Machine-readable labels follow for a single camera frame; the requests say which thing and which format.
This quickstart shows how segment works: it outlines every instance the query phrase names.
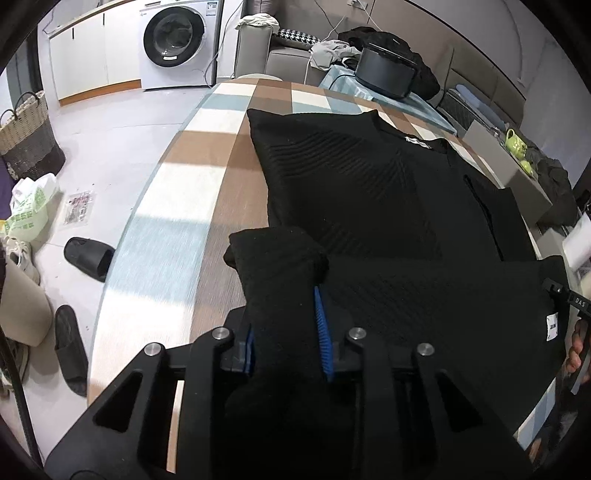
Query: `human hand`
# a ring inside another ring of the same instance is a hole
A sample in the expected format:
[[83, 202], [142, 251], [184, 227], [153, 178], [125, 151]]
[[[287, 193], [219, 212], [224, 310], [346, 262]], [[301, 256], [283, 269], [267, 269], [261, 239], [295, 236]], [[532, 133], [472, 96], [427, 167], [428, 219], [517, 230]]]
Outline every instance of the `human hand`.
[[[574, 326], [573, 332], [573, 346], [569, 350], [569, 356], [566, 359], [566, 371], [570, 374], [576, 372], [579, 367], [581, 366], [581, 357], [579, 356], [583, 351], [583, 339], [581, 338], [581, 330], [585, 330], [586, 334], [589, 335], [589, 328], [587, 327], [587, 323], [584, 320], [579, 320]], [[581, 383], [585, 383], [589, 381], [591, 378], [591, 365], [589, 371], [585, 373], [583, 376], [583, 380]]]

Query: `white cabinet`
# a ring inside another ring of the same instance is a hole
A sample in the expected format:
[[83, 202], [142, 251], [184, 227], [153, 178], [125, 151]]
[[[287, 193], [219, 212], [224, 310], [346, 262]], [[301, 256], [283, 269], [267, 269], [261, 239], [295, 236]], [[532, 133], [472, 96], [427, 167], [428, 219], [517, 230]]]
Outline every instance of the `white cabinet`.
[[129, 2], [102, 14], [109, 84], [139, 79], [139, 5]]
[[58, 99], [139, 79], [139, 1], [98, 11], [50, 39]]
[[108, 85], [102, 15], [74, 25], [75, 93]]
[[59, 99], [108, 85], [102, 15], [87, 18], [50, 40]]
[[74, 85], [74, 28], [60, 33], [50, 40], [51, 66], [53, 69], [53, 81], [56, 84], [58, 98], [65, 98], [76, 93]]

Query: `houndstooth pillow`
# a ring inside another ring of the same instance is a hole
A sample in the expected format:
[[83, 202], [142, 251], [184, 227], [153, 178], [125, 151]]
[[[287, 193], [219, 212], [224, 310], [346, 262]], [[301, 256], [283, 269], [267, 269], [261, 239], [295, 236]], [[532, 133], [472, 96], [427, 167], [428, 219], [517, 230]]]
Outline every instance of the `houndstooth pillow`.
[[273, 35], [275, 42], [286, 47], [299, 48], [300, 50], [310, 50], [312, 45], [320, 41], [314, 35], [308, 35], [297, 30], [289, 30], [284, 28], [279, 30], [276, 35]]

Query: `black clothing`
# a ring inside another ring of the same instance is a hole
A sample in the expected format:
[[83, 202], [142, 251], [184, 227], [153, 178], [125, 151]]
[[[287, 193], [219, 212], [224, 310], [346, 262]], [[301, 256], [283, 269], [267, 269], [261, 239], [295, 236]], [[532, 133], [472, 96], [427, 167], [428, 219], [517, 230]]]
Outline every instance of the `black clothing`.
[[[347, 42], [359, 51], [373, 43], [378, 47], [393, 51], [406, 59], [412, 60], [418, 66], [417, 76], [413, 80], [411, 91], [416, 93], [423, 100], [429, 100], [439, 93], [439, 82], [431, 69], [425, 65], [423, 58], [410, 49], [408, 43], [402, 38], [389, 32], [377, 32], [372, 27], [356, 27], [352, 30], [339, 33], [339, 40]], [[355, 70], [357, 63], [347, 62], [348, 68]]]
[[547, 342], [545, 317], [556, 307], [540, 287], [546, 277], [566, 281], [561, 257], [452, 269], [326, 255], [301, 229], [272, 227], [233, 233], [225, 260], [240, 276], [256, 354], [252, 379], [226, 402], [225, 445], [238, 469], [277, 468], [295, 478], [315, 465], [317, 478], [347, 478], [354, 394], [322, 374], [315, 284], [328, 295], [323, 301], [389, 343], [428, 341], [444, 352], [511, 433], [564, 359], [568, 307]]
[[248, 110], [269, 187], [269, 225], [297, 225], [328, 253], [467, 261], [534, 260], [508, 189], [443, 139], [360, 115]]
[[355, 392], [326, 379], [314, 286], [390, 344], [430, 342], [513, 434], [564, 359], [568, 307], [536, 261], [510, 190], [498, 190], [445, 140], [360, 115], [247, 111], [268, 185], [269, 228], [230, 236], [254, 336], [252, 378], [225, 404], [227, 476], [276, 471], [348, 478]]
[[537, 147], [525, 152], [525, 159], [533, 163], [538, 183], [552, 202], [552, 207], [538, 221], [545, 226], [574, 226], [579, 219], [577, 202], [569, 181], [569, 173], [558, 160], [544, 155]]

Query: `washing machine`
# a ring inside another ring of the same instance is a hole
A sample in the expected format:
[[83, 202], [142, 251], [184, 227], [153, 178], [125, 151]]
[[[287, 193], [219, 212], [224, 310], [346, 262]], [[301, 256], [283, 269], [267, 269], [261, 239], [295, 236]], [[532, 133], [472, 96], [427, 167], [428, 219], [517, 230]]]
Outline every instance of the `washing machine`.
[[223, 0], [146, 3], [139, 11], [142, 88], [213, 85], [222, 8]]

